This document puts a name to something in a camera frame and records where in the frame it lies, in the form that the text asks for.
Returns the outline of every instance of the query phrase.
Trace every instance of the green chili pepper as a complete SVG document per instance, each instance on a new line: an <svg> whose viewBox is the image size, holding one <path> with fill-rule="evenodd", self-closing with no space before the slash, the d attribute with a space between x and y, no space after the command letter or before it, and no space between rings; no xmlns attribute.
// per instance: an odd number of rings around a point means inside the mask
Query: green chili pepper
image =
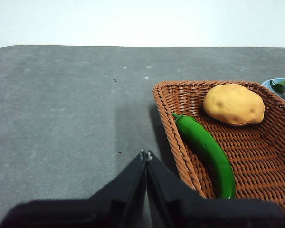
<svg viewBox="0 0 285 228"><path fill-rule="evenodd" d="M235 196L235 180L227 156L216 140L191 116L172 114L183 139L209 166L218 185L218 196L231 199Z"/></svg>

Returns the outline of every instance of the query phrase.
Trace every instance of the gray table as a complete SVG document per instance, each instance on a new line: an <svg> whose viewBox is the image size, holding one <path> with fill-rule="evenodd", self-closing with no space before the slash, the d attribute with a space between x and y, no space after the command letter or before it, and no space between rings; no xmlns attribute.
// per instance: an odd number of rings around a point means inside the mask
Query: gray table
<svg viewBox="0 0 285 228"><path fill-rule="evenodd" d="M20 202L88 198L140 149L177 173L156 83L275 77L285 48L1 48L0 221ZM140 223L152 226L147 199Z"/></svg>

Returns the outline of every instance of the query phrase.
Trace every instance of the white wall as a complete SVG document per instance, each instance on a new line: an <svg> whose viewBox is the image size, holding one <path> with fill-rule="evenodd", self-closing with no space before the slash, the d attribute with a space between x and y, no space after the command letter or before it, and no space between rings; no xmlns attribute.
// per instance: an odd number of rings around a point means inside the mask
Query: white wall
<svg viewBox="0 0 285 228"><path fill-rule="evenodd" d="M285 0L0 0L9 45L285 47Z"/></svg>

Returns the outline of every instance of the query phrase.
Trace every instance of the plate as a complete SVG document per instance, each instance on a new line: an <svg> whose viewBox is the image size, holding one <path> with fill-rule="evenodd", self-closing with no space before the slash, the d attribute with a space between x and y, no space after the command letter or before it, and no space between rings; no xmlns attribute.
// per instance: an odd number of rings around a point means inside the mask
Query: plate
<svg viewBox="0 0 285 228"><path fill-rule="evenodd" d="M285 101L285 94L280 94L276 91L273 90L273 88L271 87L270 85L270 80L273 80L275 83L279 83L279 82L282 82L285 80L285 78L272 78L272 79L269 79L265 82L262 83L262 86L266 87L267 89L269 89L271 92L275 93L276 95L278 95L280 98L282 98L284 101Z"/></svg>

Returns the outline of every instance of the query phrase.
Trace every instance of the wicker basket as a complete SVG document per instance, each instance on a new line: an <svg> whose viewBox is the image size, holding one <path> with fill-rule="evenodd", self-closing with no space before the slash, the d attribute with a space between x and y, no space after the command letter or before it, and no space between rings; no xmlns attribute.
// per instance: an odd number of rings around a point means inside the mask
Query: wicker basket
<svg viewBox="0 0 285 228"><path fill-rule="evenodd" d="M202 109L206 93L219 84L240 84L259 94L264 120L232 127L209 117ZM181 139L172 112L194 116L225 151L236 179L237 198L278 203L285 211L285 102L256 82L166 81L153 89L161 120L181 179L201 196L213 198L212 177Z"/></svg>

